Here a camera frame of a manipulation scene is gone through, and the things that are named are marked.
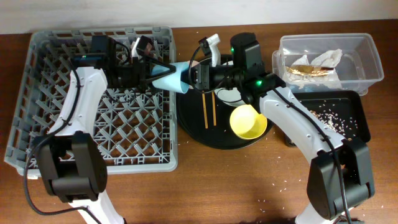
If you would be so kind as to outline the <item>blue cup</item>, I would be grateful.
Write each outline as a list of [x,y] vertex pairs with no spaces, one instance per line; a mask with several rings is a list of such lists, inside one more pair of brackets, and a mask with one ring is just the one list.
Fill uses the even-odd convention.
[[176,68],[176,71],[154,80],[152,85],[161,90],[185,94],[189,89],[189,81],[184,81],[183,79],[187,78],[189,62],[175,62],[171,63],[171,65]]

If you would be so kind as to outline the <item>yellow bowl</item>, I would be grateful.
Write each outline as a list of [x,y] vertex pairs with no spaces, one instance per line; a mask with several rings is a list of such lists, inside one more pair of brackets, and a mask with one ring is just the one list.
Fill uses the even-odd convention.
[[231,113],[229,125],[237,137],[252,140],[265,133],[268,122],[267,118],[251,105],[241,105]]

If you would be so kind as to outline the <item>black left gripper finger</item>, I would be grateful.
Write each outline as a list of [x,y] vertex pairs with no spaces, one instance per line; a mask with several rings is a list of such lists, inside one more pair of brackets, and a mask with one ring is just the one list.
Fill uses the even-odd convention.
[[154,77],[147,77],[144,76],[141,78],[141,93],[145,93],[147,90],[157,91],[156,87],[152,84],[154,81],[164,78],[164,76],[154,76]]
[[150,75],[169,75],[177,70],[175,65],[163,63],[156,58],[145,56],[144,60],[149,63]]

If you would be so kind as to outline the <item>pink cup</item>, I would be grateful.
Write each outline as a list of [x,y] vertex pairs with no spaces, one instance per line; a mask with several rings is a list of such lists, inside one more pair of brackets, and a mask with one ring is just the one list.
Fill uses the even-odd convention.
[[193,68],[193,67],[195,67],[195,66],[197,66],[199,64],[200,63],[198,61],[196,61],[196,60],[188,61],[188,67],[190,67],[190,68]]

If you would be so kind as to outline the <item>white tissue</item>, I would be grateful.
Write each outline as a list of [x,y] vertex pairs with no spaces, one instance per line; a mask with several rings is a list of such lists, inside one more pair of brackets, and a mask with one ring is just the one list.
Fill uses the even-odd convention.
[[328,75],[321,77],[310,77],[310,76],[302,76],[295,75],[290,72],[285,72],[283,75],[283,80],[290,83],[304,83],[304,82],[339,82],[338,74],[335,70],[335,67],[339,64],[343,53],[341,49],[337,50],[329,50],[316,58],[314,58],[311,62],[308,61],[307,55],[303,55],[298,58],[296,61],[292,63],[292,65],[313,65],[313,66],[321,66],[333,68],[333,71],[329,71]]

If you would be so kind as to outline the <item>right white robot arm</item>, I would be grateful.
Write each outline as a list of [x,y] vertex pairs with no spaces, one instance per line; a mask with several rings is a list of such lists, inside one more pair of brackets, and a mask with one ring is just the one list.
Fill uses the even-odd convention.
[[217,34],[198,42],[212,62],[188,64],[188,81],[201,94],[217,88],[237,88],[245,105],[276,124],[310,164],[310,203],[295,223],[334,223],[375,194],[369,148],[360,138],[346,139],[317,119],[285,81],[265,70],[255,34],[243,32],[231,40],[231,65],[221,63]]

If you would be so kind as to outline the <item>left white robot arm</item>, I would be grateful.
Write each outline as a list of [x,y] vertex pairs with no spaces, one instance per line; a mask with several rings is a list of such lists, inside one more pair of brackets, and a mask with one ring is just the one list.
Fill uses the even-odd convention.
[[167,82],[180,84],[181,69],[149,56],[118,64],[109,53],[76,55],[71,63],[60,115],[27,158],[37,161],[47,193],[70,205],[52,215],[78,211],[87,223],[125,223],[106,193],[106,163],[93,139],[100,99],[108,88],[166,90]]

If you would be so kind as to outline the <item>gold coffee sachet wrapper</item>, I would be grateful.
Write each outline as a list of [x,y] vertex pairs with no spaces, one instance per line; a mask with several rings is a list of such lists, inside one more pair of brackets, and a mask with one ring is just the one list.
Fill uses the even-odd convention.
[[334,68],[321,67],[314,65],[292,65],[291,67],[285,68],[289,73],[300,76],[308,77],[323,77],[327,76]]

